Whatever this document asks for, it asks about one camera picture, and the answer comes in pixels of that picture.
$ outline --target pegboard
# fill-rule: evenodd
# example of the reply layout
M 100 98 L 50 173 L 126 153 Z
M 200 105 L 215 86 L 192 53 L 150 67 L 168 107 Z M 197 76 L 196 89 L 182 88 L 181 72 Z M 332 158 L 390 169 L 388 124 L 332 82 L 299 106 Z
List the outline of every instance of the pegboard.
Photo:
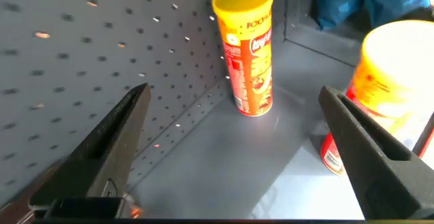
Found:
M 0 4 L 0 206 L 66 157 L 138 84 L 151 85 L 152 101 L 135 169 L 144 156 L 156 165 L 172 146 L 156 156 L 150 149 L 163 145 L 176 125 L 195 121 L 181 129 L 188 133 L 230 94 L 210 0 Z M 274 24 L 284 21 L 283 13 L 284 0 L 275 0 Z M 173 146 L 181 134 L 170 137 Z M 130 185 L 140 180 L 137 173 L 132 170 Z

